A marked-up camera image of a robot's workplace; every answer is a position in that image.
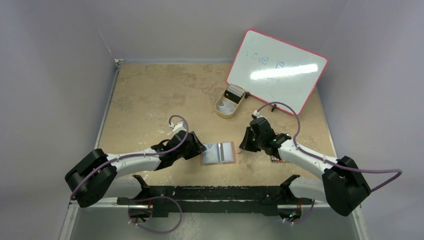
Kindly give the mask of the pink leather card holder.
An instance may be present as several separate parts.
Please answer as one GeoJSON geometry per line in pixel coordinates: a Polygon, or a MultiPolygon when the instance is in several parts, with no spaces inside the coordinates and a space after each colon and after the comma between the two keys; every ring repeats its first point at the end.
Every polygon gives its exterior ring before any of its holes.
{"type": "Polygon", "coordinates": [[[200,155],[202,166],[234,164],[241,149],[233,141],[205,143],[206,150],[200,155]]]}

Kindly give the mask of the stack of credit cards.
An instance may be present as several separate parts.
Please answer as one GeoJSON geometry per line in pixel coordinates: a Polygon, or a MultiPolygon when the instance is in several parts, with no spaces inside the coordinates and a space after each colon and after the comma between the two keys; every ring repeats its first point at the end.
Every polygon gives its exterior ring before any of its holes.
{"type": "Polygon", "coordinates": [[[239,104],[245,97],[246,91],[235,84],[229,84],[224,91],[224,97],[233,103],[239,104]]]}

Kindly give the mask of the white VIP credit card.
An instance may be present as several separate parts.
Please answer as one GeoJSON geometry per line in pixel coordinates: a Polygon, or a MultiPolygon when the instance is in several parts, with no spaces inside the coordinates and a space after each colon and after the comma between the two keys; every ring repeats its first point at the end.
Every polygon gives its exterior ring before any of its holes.
{"type": "Polygon", "coordinates": [[[206,164],[214,164],[219,161],[218,158],[218,147],[216,144],[207,144],[206,151],[202,156],[203,163],[206,164]]]}

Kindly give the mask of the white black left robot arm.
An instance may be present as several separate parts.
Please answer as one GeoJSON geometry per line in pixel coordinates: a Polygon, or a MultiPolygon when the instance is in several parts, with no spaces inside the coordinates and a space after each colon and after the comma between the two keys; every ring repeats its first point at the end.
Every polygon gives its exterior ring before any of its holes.
{"type": "Polygon", "coordinates": [[[86,208],[105,198],[114,180],[120,177],[162,170],[179,159],[189,160],[206,150],[193,131],[180,130],[171,139],[138,152],[107,154],[101,148],[94,149],[64,179],[71,190],[70,199],[86,208]]]}

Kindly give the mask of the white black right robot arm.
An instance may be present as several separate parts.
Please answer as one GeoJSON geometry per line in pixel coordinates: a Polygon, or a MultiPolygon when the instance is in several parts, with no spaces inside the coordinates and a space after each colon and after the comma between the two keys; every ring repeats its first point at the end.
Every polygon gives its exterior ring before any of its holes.
{"type": "Polygon", "coordinates": [[[264,151],[316,177],[294,176],[285,181],[280,196],[288,204],[300,198],[316,200],[347,217],[371,194],[371,188],[352,158],[338,159],[295,144],[288,134],[275,133],[263,116],[252,118],[239,147],[249,152],[264,151]]]}

